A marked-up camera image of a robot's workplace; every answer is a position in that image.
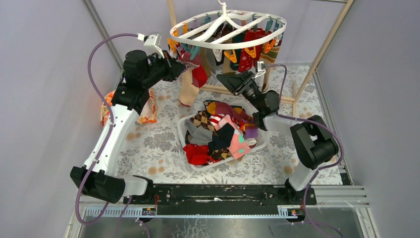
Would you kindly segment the beige sock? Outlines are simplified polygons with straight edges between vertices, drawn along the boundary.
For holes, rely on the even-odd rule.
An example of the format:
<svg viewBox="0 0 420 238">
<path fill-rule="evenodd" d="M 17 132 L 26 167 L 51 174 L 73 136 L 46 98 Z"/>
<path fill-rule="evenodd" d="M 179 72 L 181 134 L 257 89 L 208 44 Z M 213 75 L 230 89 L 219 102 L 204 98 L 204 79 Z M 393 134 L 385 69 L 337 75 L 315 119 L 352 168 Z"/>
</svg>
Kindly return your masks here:
<svg viewBox="0 0 420 238">
<path fill-rule="evenodd" d="M 179 104 L 184 107 L 191 107 L 198 95 L 198 82 L 194 81 L 192 71 L 201 66 L 200 59 L 191 59 L 192 54 L 184 52 L 181 54 L 179 62 L 186 66 L 181 73 L 181 89 L 178 97 Z"/>
</svg>

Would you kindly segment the large red sock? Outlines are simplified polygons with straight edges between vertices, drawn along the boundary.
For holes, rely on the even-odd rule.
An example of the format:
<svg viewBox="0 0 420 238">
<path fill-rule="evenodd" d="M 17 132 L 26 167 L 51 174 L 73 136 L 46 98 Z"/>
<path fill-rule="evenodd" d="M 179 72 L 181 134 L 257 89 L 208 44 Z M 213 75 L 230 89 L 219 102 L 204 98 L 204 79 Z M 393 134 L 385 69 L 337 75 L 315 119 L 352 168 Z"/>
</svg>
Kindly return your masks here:
<svg viewBox="0 0 420 238">
<path fill-rule="evenodd" d="M 208 76 L 202 65 L 192 70 L 192 85 L 195 87 L 201 88 L 207 83 Z"/>
</svg>

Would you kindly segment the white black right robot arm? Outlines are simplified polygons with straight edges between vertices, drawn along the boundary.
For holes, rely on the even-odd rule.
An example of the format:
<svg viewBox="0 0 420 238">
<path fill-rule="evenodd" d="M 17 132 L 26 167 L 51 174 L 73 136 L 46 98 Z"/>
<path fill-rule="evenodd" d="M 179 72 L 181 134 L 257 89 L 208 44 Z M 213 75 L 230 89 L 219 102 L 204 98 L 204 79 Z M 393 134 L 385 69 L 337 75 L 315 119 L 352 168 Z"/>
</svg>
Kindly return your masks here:
<svg viewBox="0 0 420 238">
<path fill-rule="evenodd" d="M 255 82 L 255 74 L 246 71 L 235 75 L 218 74 L 217 79 L 232 94 L 242 95 L 257 110 L 253 120 L 265 131 L 289 130 L 299 164 L 285 182 L 284 198 L 297 204 L 305 190 L 320 170 L 328 168 L 334 156 L 342 155 L 342 144 L 338 136 L 329 129 L 322 117 L 314 115 L 308 119 L 282 115 L 279 112 L 281 96 L 273 90 L 263 93 Z"/>
</svg>

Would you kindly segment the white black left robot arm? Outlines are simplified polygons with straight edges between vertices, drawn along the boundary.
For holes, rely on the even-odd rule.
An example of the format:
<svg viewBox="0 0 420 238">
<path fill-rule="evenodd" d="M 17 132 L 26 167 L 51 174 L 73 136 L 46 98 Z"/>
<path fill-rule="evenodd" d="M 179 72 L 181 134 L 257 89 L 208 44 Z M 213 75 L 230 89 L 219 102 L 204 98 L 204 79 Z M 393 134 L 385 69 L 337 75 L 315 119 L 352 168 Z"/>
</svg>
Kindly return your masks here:
<svg viewBox="0 0 420 238">
<path fill-rule="evenodd" d="M 116 160 L 129 127 L 138 119 L 150 98 L 149 89 L 161 80 L 176 80 L 185 68 L 166 50 L 162 55 L 147 55 L 142 50 L 126 54 L 121 82 L 109 104 L 110 113 L 100 138 L 84 165 L 74 166 L 70 172 L 79 189 L 78 195 L 109 203 L 127 196 L 135 196 L 143 204 L 152 201 L 152 180 L 143 176 L 116 177 Z"/>
</svg>

